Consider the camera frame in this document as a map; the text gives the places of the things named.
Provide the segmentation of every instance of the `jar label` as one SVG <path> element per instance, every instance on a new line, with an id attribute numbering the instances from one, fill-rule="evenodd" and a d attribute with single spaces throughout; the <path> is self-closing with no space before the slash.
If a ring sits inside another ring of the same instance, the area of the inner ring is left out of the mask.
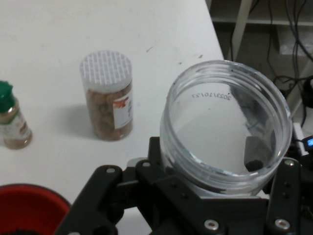
<path id="1" fill-rule="evenodd" d="M 132 91 L 113 101 L 113 115 L 115 129 L 122 128 L 133 119 Z"/>
<path id="2" fill-rule="evenodd" d="M 23 114 L 18 110 L 16 115 L 7 123 L 0 123 L 0 133 L 6 139 L 24 140 L 30 135 L 30 129 Z"/>

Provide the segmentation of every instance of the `white lid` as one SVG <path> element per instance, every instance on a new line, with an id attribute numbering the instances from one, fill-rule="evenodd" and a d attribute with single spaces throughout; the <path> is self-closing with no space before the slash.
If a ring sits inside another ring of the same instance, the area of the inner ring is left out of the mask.
<path id="1" fill-rule="evenodd" d="M 117 51 L 89 54 L 80 64 L 80 72 L 88 89 L 102 93 L 119 92 L 132 81 L 131 61 Z"/>

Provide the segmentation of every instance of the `spice bottle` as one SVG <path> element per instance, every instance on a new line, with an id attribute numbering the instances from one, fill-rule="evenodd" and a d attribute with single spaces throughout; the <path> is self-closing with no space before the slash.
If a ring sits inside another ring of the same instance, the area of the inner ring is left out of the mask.
<path id="1" fill-rule="evenodd" d="M 20 149 L 29 145 L 32 132 L 20 111 L 19 101 L 13 96 L 12 88 L 8 82 L 0 81 L 0 135 L 3 135 L 8 148 Z"/>
<path id="2" fill-rule="evenodd" d="M 80 72 L 95 134 L 115 141 L 133 128 L 132 66 L 117 51 L 98 51 L 86 56 Z"/>

